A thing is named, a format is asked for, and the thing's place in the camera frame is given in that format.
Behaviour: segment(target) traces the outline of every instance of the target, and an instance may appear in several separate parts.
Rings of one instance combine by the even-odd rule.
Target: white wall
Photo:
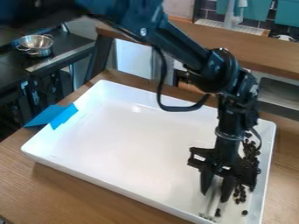
[[[96,21],[88,17],[79,18],[67,23],[71,33],[89,39],[96,39],[94,24]],[[117,68],[125,73],[143,78],[150,78],[151,48],[124,40],[116,40]]]
[[[195,0],[164,0],[163,6],[167,14],[181,17],[193,18]]]
[[[71,33],[88,39],[96,39],[94,21],[88,17],[81,17],[74,21],[71,21],[67,23],[67,27]]]

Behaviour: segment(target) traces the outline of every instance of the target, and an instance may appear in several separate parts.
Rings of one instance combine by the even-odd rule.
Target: black cable
[[[157,103],[160,106],[160,108],[165,111],[168,111],[168,112],[189,112],[189,111],[200,109],[209,99],[209,97],[210,97],[209,94],[205,94],[196,104],[194,104],[193,106],[190,106],[190,107],[170,107],[170,106],[165,106],[162,104],[161,94],[163,91],[163,85],[165,82],[165,78],[167,76],[167,62],[166,62],[166,58],[164,57],[160,48],[153,46],[153,49],[159,55],[161,62],[162,62],[161,78],[160,78],[160,82],[159,82],[158,89],[156,92],[156,100],[157,100]]]

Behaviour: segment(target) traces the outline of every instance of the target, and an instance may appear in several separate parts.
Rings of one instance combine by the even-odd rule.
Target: table
[[[74,102],[99,80],[156,91],[156,84],[131,74],[107,70],[70,94]],[[196,101],[197,93],[165,87],[165,93]],[[215,105],[212,98],[208,105]],[[299,220],[299,122],[262,114],[275,122],[277,135],[263,224],[297,224]],[[0,215],[15,223],[189,223],[117,193],[92,185],[24,156],[20,147],[37,131],[21,129],[0,145]]]
[[[2,99],[2,92],[9,89],[11,91],[14,88],[19,89],[20,84],[24,79],[27,80],[28,98],[31,104],[30,108],[24,105],[25,118],[23,123],[26,123],[31,119],[32,115],[36,115],[40,112],[41,107],[37,105],[38,100],[35,94],[37,89],[33,83],[36,79],[43,79],[44,77],[53,74],[52,80],[57,89],[57,96],[64,98],[63,85],[61,81],[61,75],[58,71],[64,67],[72,65],[82,59],[88,57],[94,49],[94,42],[89,38],[83,38],[72,33],[67,33],[59,29],[50,31],[53,35],[53,55],[43,59],[31,59],[28,58],[22,52],[13,48],[6,47],[6,51],[0,54],[0,98]],[[84,76],[84,73],[78,73],[77,75]]]
[[[203,47],[227,48],[247,69],[299,80],[298,43],[187,23],[174,17],[170,21]],[[104,24],[99,24],[96,31],[105,38],[134,42]]]
[[[94,49],[94,41],[72,33],[55,29],[53,55],[43,59],[28,59],[18,50],[0,55],[0,63],[25,70],[34,75],[46,76],[76,61],[86,58]]]

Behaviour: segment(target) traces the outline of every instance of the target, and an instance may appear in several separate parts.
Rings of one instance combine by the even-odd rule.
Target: wall
[[[163,7],[169,15],[192,19],[194,2],[195,0],[164,0]]]
[[[217,0],[197,0],[197,1],[198,2],[195,4],[196,9],[194,9],[196,18],[205,18],[205,19],[211,19],[220,22],[224,21],[225,15],[220,15],[216,13]],[[276,34],[287,34],[287,35],[294,36],[295,38],[299,38],[299,28],[282,25],[282,24],[275,24],[275,15],[276,15],[276,6],[277,6],[276,1],[277,0],[273,1],[271,8],[269,9],[268,18],[266,22],[244,19],[242,25],[248,25],[252,27],[272,30]]]

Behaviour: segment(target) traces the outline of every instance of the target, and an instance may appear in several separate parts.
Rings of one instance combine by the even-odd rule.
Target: metal bowl
[[[25,52],[33,58],[47,57],[52,54],[53,36],[45,35],[29,35],[24,36],[18,41],[17,49]]]
[[[22,47],[40,50],[52,47],[53,40],[48,35],[29,35],[22,37],[18,43]]]

